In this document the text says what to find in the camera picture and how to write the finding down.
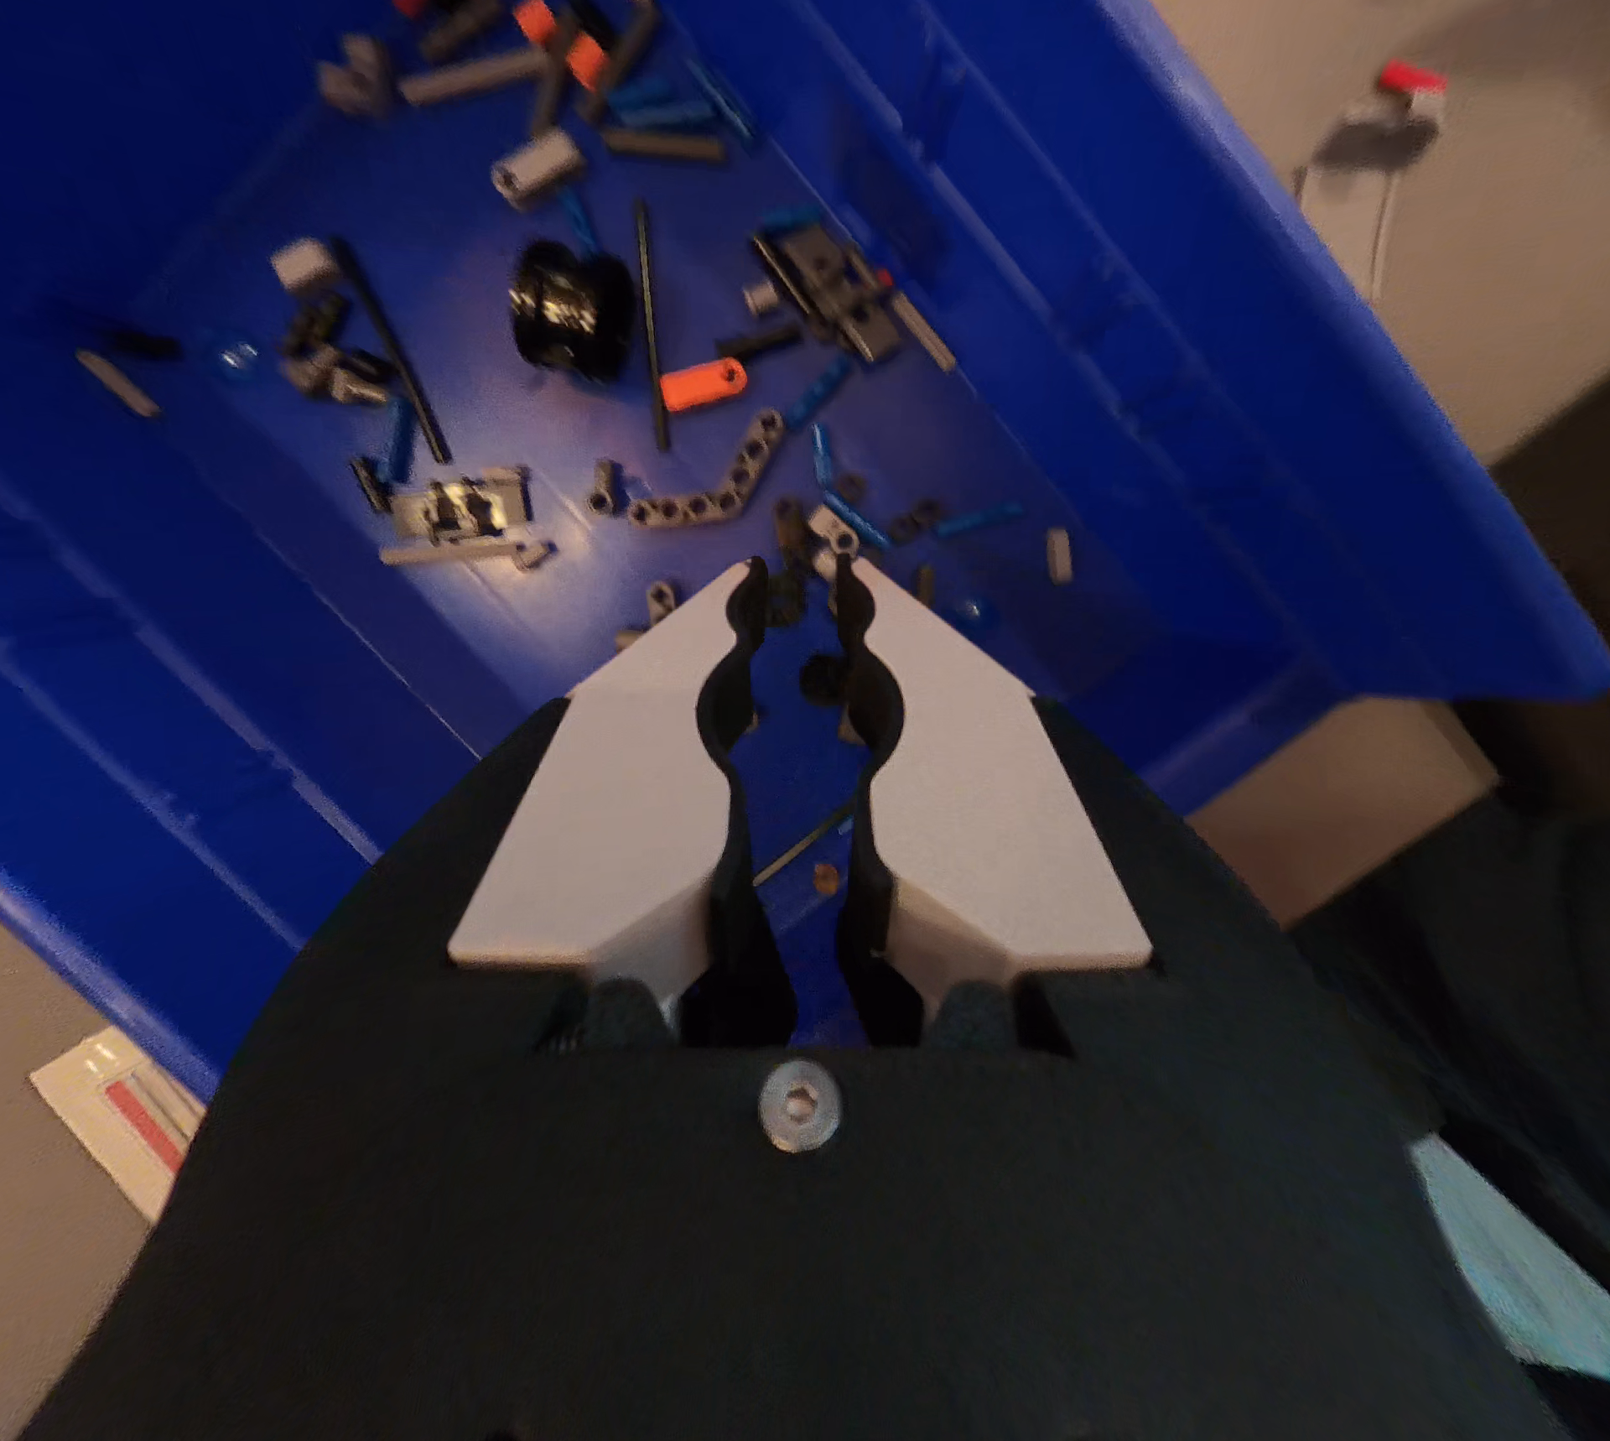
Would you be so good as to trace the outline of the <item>pale grey toy panel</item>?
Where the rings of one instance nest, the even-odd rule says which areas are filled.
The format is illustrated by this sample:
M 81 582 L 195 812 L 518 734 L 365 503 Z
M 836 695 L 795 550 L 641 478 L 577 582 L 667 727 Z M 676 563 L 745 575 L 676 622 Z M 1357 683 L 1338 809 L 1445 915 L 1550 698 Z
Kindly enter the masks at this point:
M 1439 139 L 1446 92 L 1375 92 L 1338 118 L 1296 178 L 1296 200 L 1331 259 L 1375 307 L 1398 191 Z

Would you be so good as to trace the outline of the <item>pile of toy parts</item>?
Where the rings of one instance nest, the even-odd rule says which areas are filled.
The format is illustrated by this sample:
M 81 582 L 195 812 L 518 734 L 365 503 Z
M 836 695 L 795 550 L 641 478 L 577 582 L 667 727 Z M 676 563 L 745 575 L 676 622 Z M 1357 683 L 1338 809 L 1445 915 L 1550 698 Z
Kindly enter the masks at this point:
M 1119 612 L 1101 603 L 1109 563 L 1030 457 L 959 387 L 917 390 L 889 368 L 903 341 L 887 310 L 897 276 L 930 300 L 944 264 L 974 249 L 944 209 L 929 218 L 912 172 L 883 154 L 858 82 L 913 85 L 917 57 L 940 53 L 926 7 L 904 0 L 660 0 L 673 27 L 648 35 L 656 71 L 698 53 L 711 78 L 735 78 L 782 136 L 757 158 L 674 163 L 684 144 L 722 154 L 712 134 L 633 129 L 607 98 L 610 60 L 651 1 L 523 0 L 532 31 L 498 35 L 495 58 L 538 61 L 513 81 L 536 90 L 532 124 L 513 135 L 509 99 L 448 98 L 414 121 L 320 121 L 269 161 L 280 124 L 310 108 L 291 98 L 293 60 L 348 20 L 371 31 L 378 0 L 82 0 L 78 31 L 97 34 L 97 68 L 117 88 L 118 216 L 129 242 L 108 273 L 159 334 L 216 356 L 242 347 L 225 321 L 297 319 L 310 343 L 289 343 L 286 374 L 328 404 L 387 400 L 417 418 L 395 364 L 394 326 L 365 321 L 357 347 L 328 344 L 324 310 L 371 310 L 371 279 L 327 240 L 310 264 L 310 300 L 269 297 L 267 249 L 290 233 L 338 225 L 367 256 L 404 341 L 456 431 L 454 468 L 516 455 L 512 522 L 495 523 L 489 479 L 427 484 L 429 432 L 405 432 L 404 455 L 355 464 L 358 486 L 334 501 L 333 432 L 307 439 L 314 414 L 273 391 L 206 390 L 193 364 L 168 371 L 166 422 L 118 424 L 88 412 L 58 439 L 74 481 L 92 492 L 50 508 L 61 535 L 118 586 L 131 612 L 263 725 L 300 740 L 319 705 L 348 737 L 400 713 L 380 740 L 486 745 L 515 720 L 511 680 L 495 680 L 485 619 L 448 634 L 424 612 L 404 572 L 368 563 L 364 508 L 404 528 L 410 489 L 424 489 L 427 560 L 529 566 L 548 549 L 481 549 L 478 536 L 532 533 L 528 485 L 549 485 L 560 525 L 553 590 L 519 613 L 520 664 L 535 695 L 590 664 L 603 602 L 648 569 L 724 566 L 759 549 L 761 511 L 781 522 L 771 622 L 796 623 L 812 558 L 828 576 L 849 525 L 825 512 L 828 542 L 798 523 L 782 484 L 761 481 L 767 441 L 819 422 L 829 385 L 870 361 L 873 390 L 853 391 L 836 429 L 875 457 L 875 502 L 906 502 L 892 529 L 873 528 L 869 560 L 914 569 L 914 593 L 1017 670 L 1034 688 L 1087 708 L 1129 647 Z

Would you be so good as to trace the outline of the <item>white red-striped card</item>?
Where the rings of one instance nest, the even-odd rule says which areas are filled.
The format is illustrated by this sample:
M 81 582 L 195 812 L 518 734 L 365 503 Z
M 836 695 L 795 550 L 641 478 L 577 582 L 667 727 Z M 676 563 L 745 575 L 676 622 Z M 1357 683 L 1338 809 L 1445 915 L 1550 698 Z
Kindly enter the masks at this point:
M 114 1026 L 33 1070 L 31 1090 L 155 1225 L 206 1114 L 196 1094 Z

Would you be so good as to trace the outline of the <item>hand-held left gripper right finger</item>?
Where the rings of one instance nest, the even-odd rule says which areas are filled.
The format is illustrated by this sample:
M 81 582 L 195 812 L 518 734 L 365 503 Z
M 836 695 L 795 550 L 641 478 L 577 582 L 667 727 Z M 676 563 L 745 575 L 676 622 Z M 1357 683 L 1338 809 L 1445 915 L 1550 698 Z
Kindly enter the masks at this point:
M 836 560 L 856 927 L 919 994 L 1044 971 L 1135 971 L 1153 942 L 1034 691 L 865 559 Z

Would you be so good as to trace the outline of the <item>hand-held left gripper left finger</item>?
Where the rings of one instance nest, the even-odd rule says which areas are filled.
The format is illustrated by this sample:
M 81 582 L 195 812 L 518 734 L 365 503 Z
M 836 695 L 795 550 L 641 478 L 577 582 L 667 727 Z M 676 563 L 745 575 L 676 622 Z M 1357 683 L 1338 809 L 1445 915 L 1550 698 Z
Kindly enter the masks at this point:
M 731 787 L 697 705 L 737 656 L 730 606 L 751 570 L 727 569 L 570 691 L 449 939 L 454 964 L 636 980 L 658 1001 L 712 966 Z

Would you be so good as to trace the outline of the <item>blue plastic bin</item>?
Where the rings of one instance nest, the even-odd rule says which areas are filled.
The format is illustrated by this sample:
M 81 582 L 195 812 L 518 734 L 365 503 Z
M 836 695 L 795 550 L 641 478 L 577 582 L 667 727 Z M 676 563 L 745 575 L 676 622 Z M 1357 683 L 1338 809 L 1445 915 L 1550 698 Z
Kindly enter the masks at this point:
M 658 0 L 758 129 L 614 159 L 651 216 L 668 370 L 741 326 L 751 240 L 822 203 L 956 354 L 819 414 L 940 607 L 1180 811 L 1351 697 L 1579 698 L 1607 654 L 1513 509 L 1146 0 Z M 769 546 L 745 515 L 587 515 L 718 479 L 836 346 L 758 364 L 654 447 L 641 347 L 520 361 L 533 240 L 491 169 L 522 90 L 333 114 L 390 0 L 3 0 L 3 926 L 212 1094 L 294 949 L 475 757 L 637 616 Z

